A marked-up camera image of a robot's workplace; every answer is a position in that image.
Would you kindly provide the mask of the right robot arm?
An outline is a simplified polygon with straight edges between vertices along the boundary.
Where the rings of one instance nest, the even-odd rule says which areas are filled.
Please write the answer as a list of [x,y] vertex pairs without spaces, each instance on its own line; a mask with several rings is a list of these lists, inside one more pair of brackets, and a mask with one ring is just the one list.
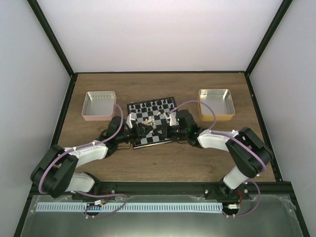
[[170,113],[169,123],[158,125],[153,134],[162,139],[186,140],[192,147],[229,152],[235,166],[218,182],[218,192],[230,199],[237,188],[264,172],[273,160],[271,149],[248,127],[239,131],[215,131],[199,127],[188,110]]

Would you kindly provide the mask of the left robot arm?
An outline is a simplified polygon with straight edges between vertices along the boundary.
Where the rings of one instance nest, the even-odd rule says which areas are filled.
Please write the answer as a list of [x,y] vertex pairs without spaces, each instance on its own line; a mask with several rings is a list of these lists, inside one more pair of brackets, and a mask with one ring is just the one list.
[[41,194],[57,198],[65,192],[83,192],[89,199],[100,196],[101,187],[89,173],[75,169],[92,161],[111,156],[121,143],[134,143],[145,138],[153,127],[129,116],[113,117],[108,128],[92,142],[72,148],[53,145],[33,170],[30,180]]

